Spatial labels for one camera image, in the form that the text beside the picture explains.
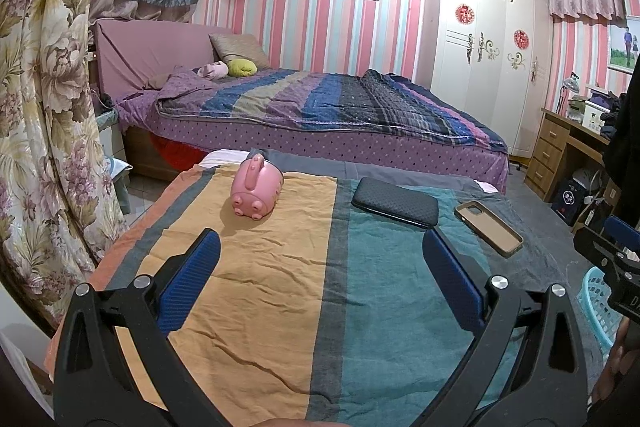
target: floor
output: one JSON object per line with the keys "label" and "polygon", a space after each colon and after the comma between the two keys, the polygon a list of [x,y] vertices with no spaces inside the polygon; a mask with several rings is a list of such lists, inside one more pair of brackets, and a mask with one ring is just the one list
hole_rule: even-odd
{"label": "floor", "polygon": [[133,225],[149,207],[156,202],[168,182],[147,178],[138,174],[129,175],[129,204],[131,212],[125,217],[129,226]]}
{"label": "floor", "polygon": [[507,198],[511,201],[516,213],[529,225],[542,246],[565,272],[571,295],[577,295],[584,274],[593,265],[574,250],[571,227],[551,210],[548,203],[540,200],[524,184],[526,172],[525,168],[516,171],[516,168],[511,166],[511,174],[507,179]]}

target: wooden bed frame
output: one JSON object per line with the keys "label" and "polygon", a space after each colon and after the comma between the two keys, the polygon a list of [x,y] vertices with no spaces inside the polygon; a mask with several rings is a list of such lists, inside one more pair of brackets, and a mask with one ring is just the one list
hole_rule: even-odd
{"label": "wooden bed frame", "polygon": [[180,174],[169,165],[151,143],[149,131],[129,127],[122,136],[127,162],[133,166],[133,174],[140,174],[166,182],[174,181]]}

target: pink piggy bank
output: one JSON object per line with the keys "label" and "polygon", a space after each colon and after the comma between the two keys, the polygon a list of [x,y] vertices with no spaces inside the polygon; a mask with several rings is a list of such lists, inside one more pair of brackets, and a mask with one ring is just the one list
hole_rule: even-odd
{"label": "pink piggy bank", "polygon": [[244,160],[231,185],[231,204],[236,216],[262,219],[276,205],[283,183],[282,172],[261,154]]}

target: person's hand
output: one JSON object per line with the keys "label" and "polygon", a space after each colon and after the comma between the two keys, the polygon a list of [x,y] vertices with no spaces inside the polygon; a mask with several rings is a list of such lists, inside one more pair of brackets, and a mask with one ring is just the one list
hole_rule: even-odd
{"label": "person's hand", "polygon": [[305,420],[267,420],[254,427],[349,427],[344,423],[308,422]]}
{"label": "person's hand", "polygon": [[618,332],[616,333],[616,341],[609,351],[609,359],[596,385],[593,386],[593,391],[591,392],[592,403],[607,399],[613,392],[616,375],[626,375],[626,372],[631,369],[636,358],[640,355],[640,349],[629,352],[625,350],[625,339],[626,332],[629,329],[629,322],[627,317],[624,317],[620,322]]}

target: pink handle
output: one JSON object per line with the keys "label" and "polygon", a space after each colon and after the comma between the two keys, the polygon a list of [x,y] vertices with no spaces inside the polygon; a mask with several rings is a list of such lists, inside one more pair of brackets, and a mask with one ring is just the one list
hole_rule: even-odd
{"label": "pink handle", "polygon": [[244,178],[244,186],[247,190],[254,190],[255,185],[258,183],[258,174],[260,173],[260,169],[264,165],[264,156],[261,154],[255,155],[251,158],[251,163],[246,172],[246,177]]}

